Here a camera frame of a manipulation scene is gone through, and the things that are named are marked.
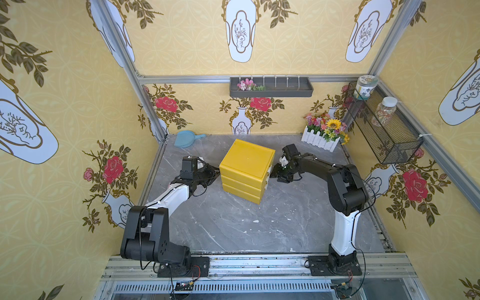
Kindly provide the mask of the yellow three-drawer cabinet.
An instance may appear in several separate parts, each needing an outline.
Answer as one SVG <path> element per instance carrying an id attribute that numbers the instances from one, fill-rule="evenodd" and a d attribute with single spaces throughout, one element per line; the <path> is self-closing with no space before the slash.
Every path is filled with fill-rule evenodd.
<path id="1" fill-rule="evenodd" d="M 260 204 L 268 186 L 275 150 L 237 139 L 219 169 L 222 188 L 254 204 Z"/>

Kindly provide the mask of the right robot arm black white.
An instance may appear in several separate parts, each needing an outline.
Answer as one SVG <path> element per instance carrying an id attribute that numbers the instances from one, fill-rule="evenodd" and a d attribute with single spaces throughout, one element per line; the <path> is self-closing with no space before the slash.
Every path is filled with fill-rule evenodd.
<path id="1" fill-rule="evenodd" d="M 334 235 L 328 254 L 331 267 L 357 264 L 358 218 L 370 198 L 357 167 L 326 162 L 311 153 L 301 154 L 290 144 L 282 149 L 282 156 L 270 176 L 281 183 L 291 183 L 295 174 L 303 173 L 315 175 L 327 183 L 329 202 L 335 212 Z"/>

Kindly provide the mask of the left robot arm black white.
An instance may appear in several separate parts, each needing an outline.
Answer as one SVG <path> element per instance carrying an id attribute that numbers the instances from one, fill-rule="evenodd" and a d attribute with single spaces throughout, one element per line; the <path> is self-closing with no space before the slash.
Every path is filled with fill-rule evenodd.
<path id="1" fill-rule="evenodd" d="M 182 170 L 155 200 L 134 206 L 127 214 L 120 255 L 139 262 L 155 262 L 180 268 L 191 266 L 190 248 L 170 241 L 170 216 L 195 195 L 198 186 L 207 188 L 220 175 L 218 167 L 198 157 L 187 159 Z"/>

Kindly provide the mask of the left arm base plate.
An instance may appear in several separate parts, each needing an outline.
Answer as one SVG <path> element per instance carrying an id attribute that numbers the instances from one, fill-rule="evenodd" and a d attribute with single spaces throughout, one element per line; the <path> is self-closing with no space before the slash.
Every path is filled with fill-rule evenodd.
<path id="1" fill-rule="evenodd" d="M 194 280 L 209 276 L 210 258 L 207 256 L 193 256 L 187 258 L 181 264 L 161 264 L 158 271 L 158 278 L 187 278 Z"/>

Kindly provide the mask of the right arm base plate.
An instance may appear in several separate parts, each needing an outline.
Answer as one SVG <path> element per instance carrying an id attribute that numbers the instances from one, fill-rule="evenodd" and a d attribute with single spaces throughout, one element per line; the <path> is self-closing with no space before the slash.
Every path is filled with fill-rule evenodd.
<path id="1" fill-rule="evenodd" d="M 308 256 L 304 267 L 312 276 L 361 276 L 363 274 L 356 256 Z"/>

